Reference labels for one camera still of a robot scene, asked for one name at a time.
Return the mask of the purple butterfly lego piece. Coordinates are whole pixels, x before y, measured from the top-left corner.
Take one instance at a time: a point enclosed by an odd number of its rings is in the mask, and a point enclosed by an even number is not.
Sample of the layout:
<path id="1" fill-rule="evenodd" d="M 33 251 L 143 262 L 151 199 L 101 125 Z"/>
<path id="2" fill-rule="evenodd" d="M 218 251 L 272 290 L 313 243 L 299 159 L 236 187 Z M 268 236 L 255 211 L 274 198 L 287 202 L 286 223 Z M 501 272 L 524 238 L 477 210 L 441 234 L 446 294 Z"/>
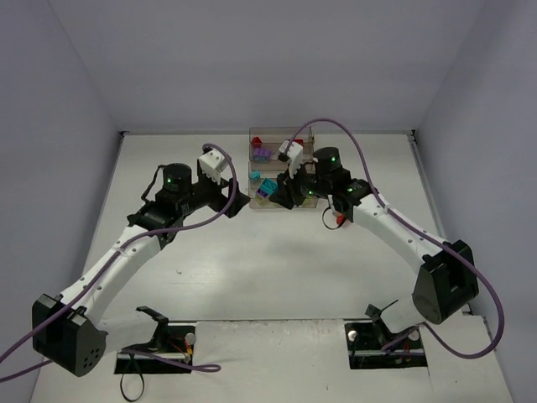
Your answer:
<path id="1" fill-rule="evenodd" d="M 270 194 L 267 193 L 267 192 L 264 192 L 262 190 L 257 190 L 256 191 L 256 196 L 258 196 L 258 197 L 260 197 L 262 199 L 267 199 L 270 196 Z"/>

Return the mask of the purple rounded lego brick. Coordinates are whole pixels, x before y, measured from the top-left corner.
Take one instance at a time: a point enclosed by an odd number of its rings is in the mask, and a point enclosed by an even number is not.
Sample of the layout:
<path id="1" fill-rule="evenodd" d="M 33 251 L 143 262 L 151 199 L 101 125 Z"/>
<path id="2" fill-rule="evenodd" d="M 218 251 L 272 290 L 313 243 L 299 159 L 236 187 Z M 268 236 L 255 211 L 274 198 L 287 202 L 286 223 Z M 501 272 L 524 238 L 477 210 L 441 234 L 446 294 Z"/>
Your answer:
<path id="1" fill-rule="evenodd" d="M 252 160 L 256 162 L 268 162 L 271 160 L 272 152 L 270 149 L 261 147 L 258 149 L 253 148 Z"/>

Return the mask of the red lego brick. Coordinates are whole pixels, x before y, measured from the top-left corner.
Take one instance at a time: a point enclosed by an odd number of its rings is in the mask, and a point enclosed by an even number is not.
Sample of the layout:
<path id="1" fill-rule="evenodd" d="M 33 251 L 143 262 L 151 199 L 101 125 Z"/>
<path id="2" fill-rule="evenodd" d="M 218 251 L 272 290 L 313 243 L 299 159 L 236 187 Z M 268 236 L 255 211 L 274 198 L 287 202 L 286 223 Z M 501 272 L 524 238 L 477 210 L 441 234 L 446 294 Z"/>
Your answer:
<path id="1" fill-rule="evenodd" d="M 251 139 L 250 144 L 255 148 L 261 148 L 263 146 L 263 141 L 258 136 L 255 136 Z"/>

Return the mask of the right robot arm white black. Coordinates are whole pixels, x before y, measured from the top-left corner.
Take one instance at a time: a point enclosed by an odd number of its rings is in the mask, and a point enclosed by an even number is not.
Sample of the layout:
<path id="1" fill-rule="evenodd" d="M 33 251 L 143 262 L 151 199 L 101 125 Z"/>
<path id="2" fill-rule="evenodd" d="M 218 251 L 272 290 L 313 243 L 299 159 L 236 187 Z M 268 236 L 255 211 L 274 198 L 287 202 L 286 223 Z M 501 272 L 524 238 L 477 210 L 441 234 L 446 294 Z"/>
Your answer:
<path id="1" fill-rule="evenodd" d="M 425 233 L 402 225 L 388 213 L 388 203 L 374 195 L 368 181 L 352 177 L 342 167 L 337 148 L 318 149 L 310 161 L 311 170 L 296 142 L 284 141 L 278 158 L 287 168 L 278 175 L 270 201 L 293 209 L 308 196 L 325 199 L 334 212 L 381 239 L 415 273 L 411 294 L 384 308 L 368 306 L 367 316 L 382 331 L 398 334 L 422 322 L 441 324 L 478 295 L 477 277 L 462 263 L 473 261 L 471 248 L 461 240 L 427 239 Z"/>

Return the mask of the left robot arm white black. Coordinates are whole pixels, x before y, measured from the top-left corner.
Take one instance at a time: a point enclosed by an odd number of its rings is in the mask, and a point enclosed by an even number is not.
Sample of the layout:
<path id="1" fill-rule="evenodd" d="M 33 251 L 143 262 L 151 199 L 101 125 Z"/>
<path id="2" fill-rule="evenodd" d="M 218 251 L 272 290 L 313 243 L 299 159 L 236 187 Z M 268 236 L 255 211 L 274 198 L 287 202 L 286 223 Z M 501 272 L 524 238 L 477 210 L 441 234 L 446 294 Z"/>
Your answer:
<path id="1" fill-rule="evenodd" d="M 234 217 L 248 203 L 240 192 L 237 173 L 222 179 L 232 162 L 204 154 L 193 170 L 185 164 L 161 165 L 162 188 L 153 200 L 128 216 L 119 239 L 78 281 L 57 296 L 43 294 L 32 306 L 33 348 L 76 377 L 89 374 L 107 354 L 127 349 L 131 354 L 154 353 L 169 338 L 169 318 L 148 306 L 131 316 L 106 319 L 104 313 L 118 293 L 152 258 L 187 230 L 185 219 L 209 207 L 219 217 Z"/>

